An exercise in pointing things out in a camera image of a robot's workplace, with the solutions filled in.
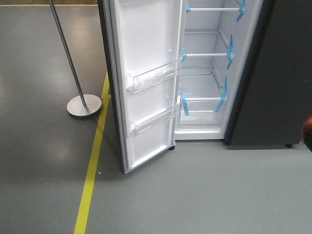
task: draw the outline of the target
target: glass shelf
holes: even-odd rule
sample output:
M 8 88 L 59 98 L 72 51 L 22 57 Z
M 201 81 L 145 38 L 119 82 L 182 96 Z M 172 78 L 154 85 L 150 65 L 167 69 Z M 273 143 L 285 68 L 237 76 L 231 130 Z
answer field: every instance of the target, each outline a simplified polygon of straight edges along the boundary
M 221 46 L 215 51 L 218 42 Z M 185 32 L 184 48 L 187 58 L 226 57 L 228 52 L 228 46 L 219 32 Z
M 200 11 L 239 11 L 240 3 L 238 0 L 227 1 L 223 4 L 222 1 L 215 0 L 189 0 L 190 12 Z

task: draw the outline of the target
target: refrigerator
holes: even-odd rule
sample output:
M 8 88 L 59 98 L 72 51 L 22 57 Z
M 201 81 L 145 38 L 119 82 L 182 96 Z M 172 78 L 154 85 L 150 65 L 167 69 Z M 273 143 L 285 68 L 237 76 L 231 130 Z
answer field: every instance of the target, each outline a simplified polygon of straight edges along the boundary
M 287 96 L 274 93 L 270 97 L 274 90 L 269 89 L 257 91 L 264 80 L 268 85 L 268 79 L 277 79 L 261 73 L 275 71 L 278 66 L 261 52 L 271 51 L 264 43 L 271 34 L 279 33 L 270 33 L 270 27 L 283 27 L 272 21 L 273 16 L 283 21 L 283 12 L 274 13 L 281 9 L 278 4 L 284 4 L 285 11 L 290 4 L 297 4 L 287 1 L 289 5 L 278 0 L 98 0 L 125 173 L 173 150 L 176 140 L 224 139 L 229 145 L 293 144 L 300 140 L 298 122 L 307 115 L 303 111 L 307 106 L 298 103 L 299 109 L 290 120 L 296 127 L 289 142 L 283 137 L 276 142 L 266 140 L 266 134 L 274 137 L 275 129 L 267 124 L 270 120 L 253 127 L 253 121 L 257 124 L 262 115 L 270 113 L 270 102 L 265 103 L 263 96 L 275 100 Z M 291 59 L 308 56 L 305 53 Z M 258 68 L 256 74 L 255 68 L 263 60 L 270 65 Z M 280 66 L 294 72 L 287 64 Z M 248 92 L 260 94 L 246 99 Z M 301 90 L 301 97 L 307 92 Z M 259 105 L 265 110 L 249 117 L 257 113 Z M 263 132 L 253 139 L 257 128 Z

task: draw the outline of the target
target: red object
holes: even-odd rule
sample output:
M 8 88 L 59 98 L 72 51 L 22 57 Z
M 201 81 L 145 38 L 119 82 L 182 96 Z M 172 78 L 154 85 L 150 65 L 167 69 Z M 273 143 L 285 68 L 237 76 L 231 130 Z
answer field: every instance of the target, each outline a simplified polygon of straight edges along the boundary
M 302 137 L 304 137 L 305 133 L 309 130 L 312 130 L 312 116 L 310 116 L 302 126 Z

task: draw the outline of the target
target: refrigerator door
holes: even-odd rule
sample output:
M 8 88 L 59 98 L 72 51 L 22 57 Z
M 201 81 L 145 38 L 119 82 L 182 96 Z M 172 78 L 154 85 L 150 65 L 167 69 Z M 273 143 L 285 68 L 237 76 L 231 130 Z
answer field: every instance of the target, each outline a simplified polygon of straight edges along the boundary
M 99 0 L 125 173 L 175 145 L 185 0 Z
M 311 1 L 264 5 L 225 136 L 231 148 L 297 144 L 311 115 Z

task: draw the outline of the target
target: open refrigerator door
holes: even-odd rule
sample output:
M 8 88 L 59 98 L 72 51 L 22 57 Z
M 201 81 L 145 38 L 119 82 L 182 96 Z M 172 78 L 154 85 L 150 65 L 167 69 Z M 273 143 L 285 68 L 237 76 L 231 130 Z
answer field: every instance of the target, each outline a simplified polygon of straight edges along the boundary
M 125 173 L 174 147 L 185 0 L 105 0 Z

